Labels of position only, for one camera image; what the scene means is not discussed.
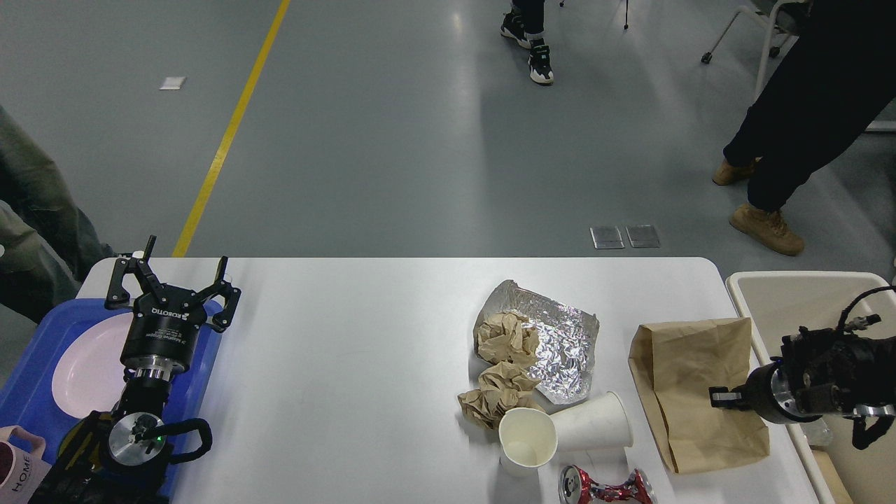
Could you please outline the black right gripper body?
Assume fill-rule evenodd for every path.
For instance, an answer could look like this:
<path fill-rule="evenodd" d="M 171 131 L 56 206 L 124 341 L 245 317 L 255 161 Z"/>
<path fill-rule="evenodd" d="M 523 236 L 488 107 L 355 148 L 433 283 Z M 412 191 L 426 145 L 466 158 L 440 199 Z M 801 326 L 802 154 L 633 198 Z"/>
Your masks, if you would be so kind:
<path fill-rule="evenodd" d="M 742 399 L 756 414 L 772 424 L 806 422 L 806 415 L 798 411 L 794 393 L 781 361 L 753 370 L 742 385 Z"/>

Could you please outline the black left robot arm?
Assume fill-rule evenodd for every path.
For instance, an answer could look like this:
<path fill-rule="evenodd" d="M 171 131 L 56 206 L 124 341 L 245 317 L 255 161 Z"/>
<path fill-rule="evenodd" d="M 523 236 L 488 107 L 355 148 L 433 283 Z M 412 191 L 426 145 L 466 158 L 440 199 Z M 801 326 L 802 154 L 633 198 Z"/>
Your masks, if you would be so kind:
<path fill-rule="evenodd" d="M 226 278 L 227 256 L 202 290 L 163 283 L 150 266 L 155 240 L 148 238 L 142 256 L 116 258 L 104 300 L 106 309 L 132 312 L 121 396 L 66 434 L 32 503 L 167 503 L 160 492 L 167 469 L 199 459 L 214 443 L 204 419 L 170 422 L 163 412 L 176 377 L 191 369 L 201 329 L 224 332 L 242 293 Z"/>

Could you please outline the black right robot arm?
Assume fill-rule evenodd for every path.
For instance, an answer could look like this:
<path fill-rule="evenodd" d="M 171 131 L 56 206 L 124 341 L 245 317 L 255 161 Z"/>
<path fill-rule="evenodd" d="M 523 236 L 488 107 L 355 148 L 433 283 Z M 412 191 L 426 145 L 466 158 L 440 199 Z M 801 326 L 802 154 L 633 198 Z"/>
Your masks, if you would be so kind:
<path fill-rule="evenodd" d="M 796 335 L 783 336 L 780 356 L 754 369 L 743 385 L 710 387 L 711 406 L 753 411 L 773 424 L 841 416 L 853 422 L 854 448 L 867 449 L 894 424 L 895 342 L 893 336 L 857 335 L 882 318 L 851 318 L 851 312 L 861 300 L 892 290 L 889 285 L 857 295 L 834 328 L 800 326 Z"/>

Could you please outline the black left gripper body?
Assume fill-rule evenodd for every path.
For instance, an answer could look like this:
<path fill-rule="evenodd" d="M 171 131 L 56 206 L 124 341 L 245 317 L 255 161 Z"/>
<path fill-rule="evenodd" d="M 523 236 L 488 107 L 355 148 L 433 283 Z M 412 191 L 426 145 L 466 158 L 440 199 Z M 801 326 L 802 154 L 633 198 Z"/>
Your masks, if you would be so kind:
<path fill-rule="evenodd" d="M 126 369 L 167 367 L 169 375 L 191 369 L 201 325 L 206 320 L 202 303 L 176 303 L 159 307 L 153 301 L 132 303 L 132 319 L 120 362 Z"/>

